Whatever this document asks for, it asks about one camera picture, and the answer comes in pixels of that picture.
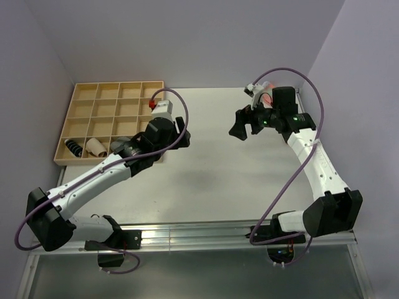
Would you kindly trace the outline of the black white-striped sock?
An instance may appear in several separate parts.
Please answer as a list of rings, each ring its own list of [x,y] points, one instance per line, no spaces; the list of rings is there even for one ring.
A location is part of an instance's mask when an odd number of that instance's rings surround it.
[[[71,139],[66,139],[64,141],[65,146],[67,147],[67,149],[77,158],[81,158],[82,157],[82,153],[83,153],[83,147],[81,147],[81,145],[79,145],[77,142],[75,142],[74,140]]]

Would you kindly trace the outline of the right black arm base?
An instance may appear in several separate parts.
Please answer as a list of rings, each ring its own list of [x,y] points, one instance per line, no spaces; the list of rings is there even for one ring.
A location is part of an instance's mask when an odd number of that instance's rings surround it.
[[[296,245],[306,243],[304,233],[283,232],[272,225],[261,225],[254,233],[253,245]]]

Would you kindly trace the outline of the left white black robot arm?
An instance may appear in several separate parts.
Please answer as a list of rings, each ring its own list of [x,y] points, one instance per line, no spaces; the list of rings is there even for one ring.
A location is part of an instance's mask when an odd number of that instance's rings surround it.
[[[31,191],[27,202],[27,224],[45,251],[61,248],[73,237],[100,242],[108,249],[120,247],[123,231],[114,218],[78,219],[74,214],[110,187],[150,168],[166,150],[187,148],[190,133],[182,117],[175,120],[156,117],[145,131],[132,138],[111,143],[112,152],[100,164],[73,181],[44,192]]]

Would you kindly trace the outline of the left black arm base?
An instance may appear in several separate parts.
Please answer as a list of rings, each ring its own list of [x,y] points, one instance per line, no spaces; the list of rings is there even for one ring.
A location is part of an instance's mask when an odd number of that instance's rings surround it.
[[[102,270],[118,272],[125,262],[135,259],[137,262],[134,269],[140,264],[140,259],[131,250],[138,250],[141,247],[141,230],[119,230],[114,232],[106,241],[85,242],[85,251],[97,251],[97,263]]]

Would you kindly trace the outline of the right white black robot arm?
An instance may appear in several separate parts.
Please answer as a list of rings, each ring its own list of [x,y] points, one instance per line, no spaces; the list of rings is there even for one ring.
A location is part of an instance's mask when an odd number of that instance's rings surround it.
[[[299,112],[296,91],[292,87],[277,87],[271,92],[259,84],[246,86],[251,104],[236,112],[229,135],[246,140],[246,125],[256,135],[264,128],[275,129],[300,161],[300,170],[309,181],[313,202],[303,211],[274,214],[266,233],[260,226],[251,229],[249,239],[255,244],[282,243],[287,239],[308,234],[311,237],[350,231],[360,211],[363,197],[351,190],[336,172],[319,140],[320,127],[308,113]],[[271,104],[265,107],[265,95]]]

